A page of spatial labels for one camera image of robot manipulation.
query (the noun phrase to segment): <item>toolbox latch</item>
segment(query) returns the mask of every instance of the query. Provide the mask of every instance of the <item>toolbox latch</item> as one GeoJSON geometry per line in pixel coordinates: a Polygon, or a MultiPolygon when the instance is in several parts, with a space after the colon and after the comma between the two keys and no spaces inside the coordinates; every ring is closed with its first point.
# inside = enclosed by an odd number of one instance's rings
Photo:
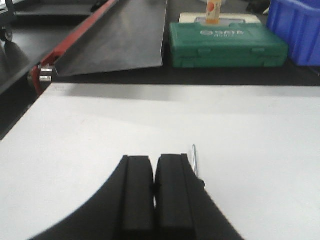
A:
{"type": "Polygon", "coordinates": [[[198,49],[199,56],[207,56],[210,53],[211,53],[211,49],[210,48],[200,48],[200,49],[198,49]]]}

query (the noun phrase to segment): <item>red metal frame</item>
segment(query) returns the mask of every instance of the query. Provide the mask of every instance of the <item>red metal frame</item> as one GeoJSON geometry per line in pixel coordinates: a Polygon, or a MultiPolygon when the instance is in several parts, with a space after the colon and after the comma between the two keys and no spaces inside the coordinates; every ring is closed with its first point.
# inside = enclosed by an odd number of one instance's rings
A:
{"type": "Polygon", "coordinates": [[[86,33],[93,24],[95,24],[100,17],[108,11],[117,0],[109,0],[101,6],[93,15],[88,17],[81,25],[79,25],[69,36],[66,37],[55,49],[53,49],[47,56],[40,61],[40,66],[34,66],[30,74],[36,93],[40,96],[44,90],[40,84],[41,66],[53,66],[55,61],[61,57],[84,33],[86,33]]]}

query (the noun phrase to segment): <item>black surface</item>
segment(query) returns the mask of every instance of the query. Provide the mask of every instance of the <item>black surface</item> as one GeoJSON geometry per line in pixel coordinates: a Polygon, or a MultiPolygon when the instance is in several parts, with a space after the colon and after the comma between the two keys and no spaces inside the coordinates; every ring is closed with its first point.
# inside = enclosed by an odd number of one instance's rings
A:
{"type": "Polygon", "coordinates": [[[160,67],[167,0],[120,0],[55,63],[60,76],[160,67]]]}
{"type": "Polygon", "coordinates": [[[91,4],[44,4],[38,3],[16,12],[19,16],[90,16],[91,4]]]}
{"type": "Polygon", "coordinates": [[[154,239],[154,176],[147,156],[130,156],[122,220],[123,240],[154,239]]]}
{"type": "Polygon", "coordinates": [[[12,42],[0,46],[0,95],[37,65],[74,27],[14,25],[12,42]]]}
{"type": "Polygon", "coordinates": [[[27,76],[5,93],[0,94],[0,140],[24,115],[29,107],[35,102],[37,95],[27,82],[27,76]]]}
{"type": "Polygon", "coordinates": [[[180,155],[162,155],[156,167],[155,193],[161,240],[194,240],[195,231],[180,155]]]}
{"type": "MultiPolygon", "coordinates": [[[[227,0],[223,13],[246,12],[248,3],[242,0],[227,0]]],[[[204,12],[206,4],[199,0],[169,0],[168,22],[178,22],[180,13],[204,12]]],[[[267,17],[257,15],[265,24],[267,17]]],[[[164,37],[163,67],[119,72],[79,75],[73,77],[53,76],[53,82],[105,83],[105,84],[179,84],[179,85],[261,85],[261,86],[320,86],[320,78],[308,67],[297,67],[287,60],[277,68],[198,68],[171,67],[168,29],[164,37]]],[[[87,59],[88,65],[93,62],[87,59]]]]}

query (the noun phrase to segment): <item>sheet metal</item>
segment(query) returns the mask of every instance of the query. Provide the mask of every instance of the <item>sheet metal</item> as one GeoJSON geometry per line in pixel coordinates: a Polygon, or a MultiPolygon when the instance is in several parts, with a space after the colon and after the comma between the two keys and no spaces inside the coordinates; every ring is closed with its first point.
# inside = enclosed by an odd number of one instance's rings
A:
{"type": "Polygon", "coordinates": [[[62,56],[62,77],[161,67],[167,0],[120,0],[62,56]]]}

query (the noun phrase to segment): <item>orange bottle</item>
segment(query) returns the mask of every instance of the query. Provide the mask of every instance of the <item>orange bottle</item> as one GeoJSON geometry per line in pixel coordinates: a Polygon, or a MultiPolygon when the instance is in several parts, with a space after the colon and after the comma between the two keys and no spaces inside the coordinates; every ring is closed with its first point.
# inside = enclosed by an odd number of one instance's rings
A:
{"type": "Polygon", "coordinates": [[[221,10],[221,0],[207,0],[206,18],[207,24],[218,24],[221,10]]]}

